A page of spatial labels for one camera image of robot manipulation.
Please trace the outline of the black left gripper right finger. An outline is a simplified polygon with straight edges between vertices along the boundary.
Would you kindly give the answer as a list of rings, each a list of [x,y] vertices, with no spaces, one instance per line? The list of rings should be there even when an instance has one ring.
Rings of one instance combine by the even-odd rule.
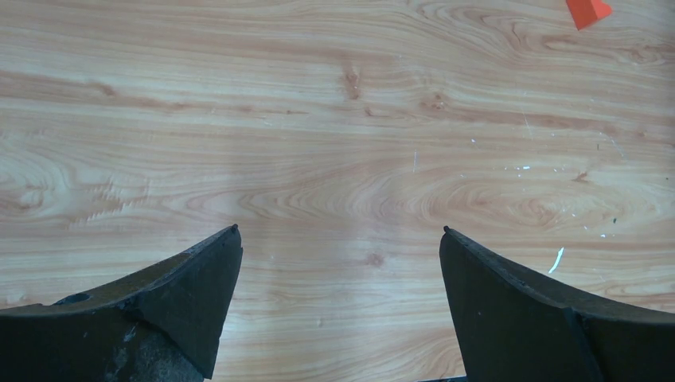
[[[468,380],[673,380],[673,314],[561,283],[451,228],[439,259]]]

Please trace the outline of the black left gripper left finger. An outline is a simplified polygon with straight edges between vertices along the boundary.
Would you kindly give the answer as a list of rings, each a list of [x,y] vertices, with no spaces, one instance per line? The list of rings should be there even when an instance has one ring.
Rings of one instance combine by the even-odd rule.
[[[140,271],[1,312],[4,381],[203,381],[243,257],[229,226]]]

